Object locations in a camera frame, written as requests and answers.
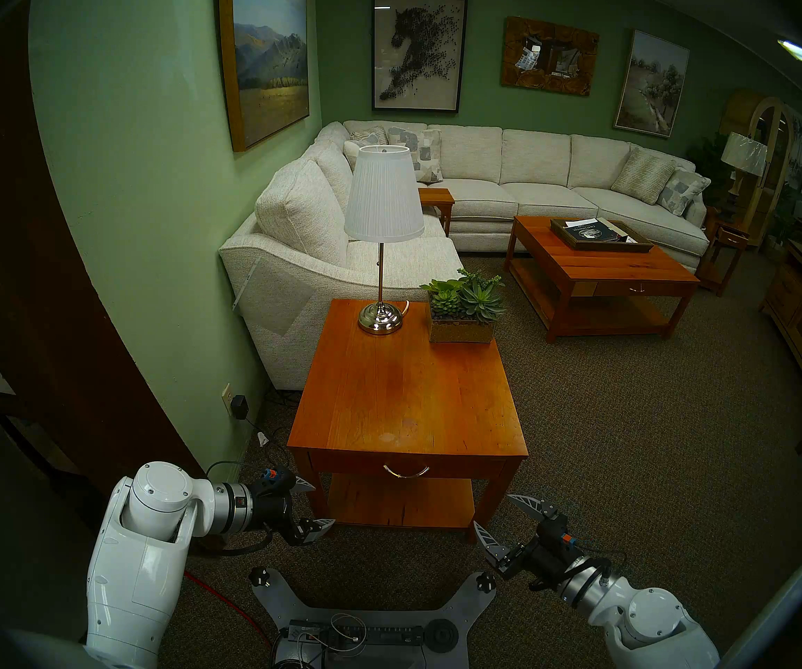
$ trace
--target power outlet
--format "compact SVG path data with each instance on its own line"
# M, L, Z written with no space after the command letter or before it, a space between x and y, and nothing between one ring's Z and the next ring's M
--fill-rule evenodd
M221 401L224 403L224 409L228 411L228 417L233 419L233 412L230 411L230 401L233 400L233 391L230 390L230 384L224 386L224 390L221 391Z

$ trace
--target metal drawer handle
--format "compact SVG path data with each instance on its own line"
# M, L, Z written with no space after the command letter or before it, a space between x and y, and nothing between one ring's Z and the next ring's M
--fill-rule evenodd
M416 475L398 475L398 473L396 473L395 470L393 470L388 465L383 465L382 467L385 467L386 472L388 472L390 475L397 477L398 479L413 479L414 477L422 477L422 475L425 475L425 473L428 472L428 467L423 467L422 470L418 472Z

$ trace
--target white sofa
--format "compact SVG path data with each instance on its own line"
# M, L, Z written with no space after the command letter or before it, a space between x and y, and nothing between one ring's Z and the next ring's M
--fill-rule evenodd
M444 181L431 186L446 187L456 202L450 239L426 208L422 237L385 246L386 300L425 301L419 285L457 277L458 251L505 252L517 215L620 218L690 271L708 246L700 197L677 218L611 191L632 147L623 141L497 127L331 122L301 158L278 170L256 213L219 249L235 307L277 388L304 387L333 299L376 298L377 244L349 241L341 228L352 178L342 146L351 133L376 125L441 129ZM689 161L674 160L694 170Z

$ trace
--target white lampshade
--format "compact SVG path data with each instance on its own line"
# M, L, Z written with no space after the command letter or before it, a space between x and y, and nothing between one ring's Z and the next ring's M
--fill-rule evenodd
M405 242L426 229L410 149L365 145L357 155L345 232L362 242Z
M730 131L720 160L736 169L759 177L763 174L763 168L767 164L767 146L760 141Z

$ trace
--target carpet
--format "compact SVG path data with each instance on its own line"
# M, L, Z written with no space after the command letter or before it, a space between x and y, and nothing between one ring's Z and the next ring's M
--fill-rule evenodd
M503 259L463 263L493 276ZM576 536L625 551L630 583L675 593L721 656L802 561L802 465L793 450L802 435L802 375L758 312L774 270L745 253L726 294L700 289L670 340L563 337L552 345L503 274L508 311L496 339L530 454L511 490L560 506ZM657 303L667 314L675 306ZM266 402L259 422L281 429L284 443L293 415L293 407ZM257 441L246 459L264 465ZM304 499L296 503L309 512ZM489 530L514 543L534 527L506 502ZM229 546L259 536L238 535ZM440 607L471 572L486 569L458 534L354 527L308 548L275 538L250 556L189 558L191 573L272 638L276 629L246 579L258 566L280 569L311 606L399 609ZM473 669L611 667L603 631L552 592L528 591L529 579L500 581L469 633ZM186 580L160 657L163 669L264 667L268 658L240 615Z

